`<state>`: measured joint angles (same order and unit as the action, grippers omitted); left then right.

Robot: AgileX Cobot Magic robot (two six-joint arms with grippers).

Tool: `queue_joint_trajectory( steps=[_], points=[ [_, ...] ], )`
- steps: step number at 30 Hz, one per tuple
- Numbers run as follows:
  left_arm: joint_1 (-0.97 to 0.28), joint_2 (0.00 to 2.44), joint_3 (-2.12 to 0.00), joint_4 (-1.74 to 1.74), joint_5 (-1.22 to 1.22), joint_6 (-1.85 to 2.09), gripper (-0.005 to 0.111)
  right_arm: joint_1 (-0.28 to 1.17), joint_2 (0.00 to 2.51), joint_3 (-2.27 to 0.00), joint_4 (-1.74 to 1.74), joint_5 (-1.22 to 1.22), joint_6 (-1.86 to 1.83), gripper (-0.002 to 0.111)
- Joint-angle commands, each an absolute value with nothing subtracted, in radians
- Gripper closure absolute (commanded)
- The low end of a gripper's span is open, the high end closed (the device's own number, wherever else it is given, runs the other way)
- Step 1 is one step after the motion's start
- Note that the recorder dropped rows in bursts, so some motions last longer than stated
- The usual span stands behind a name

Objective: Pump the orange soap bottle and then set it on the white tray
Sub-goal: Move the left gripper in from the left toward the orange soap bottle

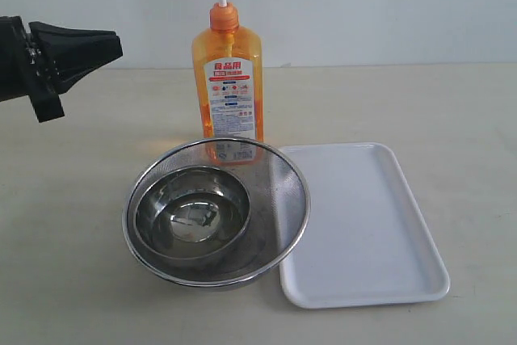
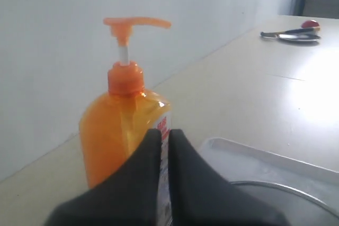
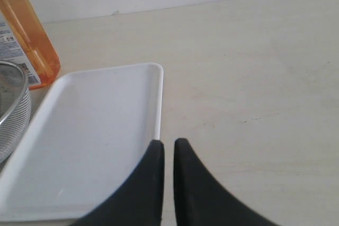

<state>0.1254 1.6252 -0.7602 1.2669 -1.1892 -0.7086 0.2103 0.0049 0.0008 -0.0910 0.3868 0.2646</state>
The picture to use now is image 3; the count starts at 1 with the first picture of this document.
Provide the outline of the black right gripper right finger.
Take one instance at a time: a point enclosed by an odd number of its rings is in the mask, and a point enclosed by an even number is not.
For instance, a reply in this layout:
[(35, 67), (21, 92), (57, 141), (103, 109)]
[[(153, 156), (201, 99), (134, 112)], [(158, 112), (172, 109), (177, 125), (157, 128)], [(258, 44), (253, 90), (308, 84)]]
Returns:
[(173, 177), (177, 225), (275, 225), (228, 192), (185, 138), (174, 143)]

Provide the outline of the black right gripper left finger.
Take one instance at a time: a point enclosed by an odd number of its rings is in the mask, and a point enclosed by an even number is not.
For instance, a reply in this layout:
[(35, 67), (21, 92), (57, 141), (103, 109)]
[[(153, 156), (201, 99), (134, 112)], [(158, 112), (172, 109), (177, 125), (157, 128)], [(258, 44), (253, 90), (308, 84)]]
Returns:
[(163, 143), (153, 140), (124, 183), (72, 225), (161, 225), (164, 166)]

